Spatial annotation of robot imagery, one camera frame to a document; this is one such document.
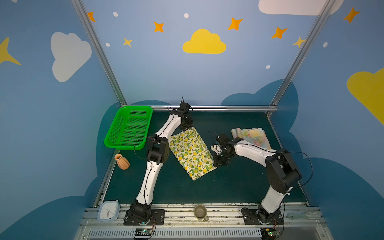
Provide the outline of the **lemon print skirt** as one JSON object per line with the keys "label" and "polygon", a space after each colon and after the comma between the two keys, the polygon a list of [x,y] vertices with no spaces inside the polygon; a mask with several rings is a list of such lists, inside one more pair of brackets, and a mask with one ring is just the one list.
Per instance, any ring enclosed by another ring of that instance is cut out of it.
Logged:
{"label": "lemon print skirt", "polygon": [[169,143],[172,153],[193,181],[216,169],[213,156],[196,128],[171,136]]}

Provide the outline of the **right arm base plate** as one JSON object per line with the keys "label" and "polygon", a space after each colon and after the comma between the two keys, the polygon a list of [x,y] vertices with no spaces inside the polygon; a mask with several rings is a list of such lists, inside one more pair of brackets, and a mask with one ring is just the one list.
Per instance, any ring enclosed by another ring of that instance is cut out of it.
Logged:
{"label": "right arm base plate", "polygon": [[283,214],[278,209],[274,213],[268,213],[263,209],[242,208],[241,213],[244,218],[245,225],[283,225]]}

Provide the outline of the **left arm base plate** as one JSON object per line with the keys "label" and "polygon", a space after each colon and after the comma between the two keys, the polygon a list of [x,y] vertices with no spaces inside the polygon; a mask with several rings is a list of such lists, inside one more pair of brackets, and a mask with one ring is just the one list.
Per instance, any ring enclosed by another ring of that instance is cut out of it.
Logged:
{"label": "left arm base plate", "polygon": [[132,210],[128,210],[124,217],[124,226],[149,226],[154,223],[158,226],[162,226],[165,220],[165,210],[151,210],[150,213],[146,213],[146,216],[139,216],[134,214]]}

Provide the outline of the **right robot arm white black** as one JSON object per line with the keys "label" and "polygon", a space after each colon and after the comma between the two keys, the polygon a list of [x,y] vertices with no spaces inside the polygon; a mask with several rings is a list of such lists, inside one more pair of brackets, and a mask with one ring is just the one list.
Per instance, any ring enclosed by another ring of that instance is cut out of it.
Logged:
{"label": "right robot arm white black", "polygon": [[279,210],[284,197],[302,179],[302,174],[291,156],[285,149],[268,150],[253,145],[242,138],[230,140],[219,136],[211,146],[214,166],[226,166],[234,156],[245,157],[266,168],[269,190],[261,202],[261,212],[271,215]]}

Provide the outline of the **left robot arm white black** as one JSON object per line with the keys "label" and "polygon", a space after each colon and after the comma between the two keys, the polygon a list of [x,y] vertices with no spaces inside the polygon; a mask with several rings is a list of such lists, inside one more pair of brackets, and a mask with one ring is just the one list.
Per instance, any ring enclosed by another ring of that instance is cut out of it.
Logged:
{"label": "left robot arm white black", "polygon": [[177,128],[187,130],[194,121],[188,115],[190,106],[172,109],[170,116],[162,128],[154,136],[147,140],[147,166],[144,180],[136,200],[131,204],[130,215],[146,222],[151,217],[151,205],[153,193],[158,179],[159,172],[167,161],[170,148],[169,139]]}

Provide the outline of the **pastel floral skirt pink flowers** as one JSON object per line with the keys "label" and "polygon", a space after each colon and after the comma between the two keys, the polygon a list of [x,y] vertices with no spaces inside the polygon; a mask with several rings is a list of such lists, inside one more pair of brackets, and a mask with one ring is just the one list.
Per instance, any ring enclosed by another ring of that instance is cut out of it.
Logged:
{"label": "pastel floral skirt pink flowers", "polygon": [[253,128],[253,129],[232,129],[231,134],[233,138],[242,138],[250,144],[265,148],[271,149],[270,142],[267,138],[265,131],[262,128]]}

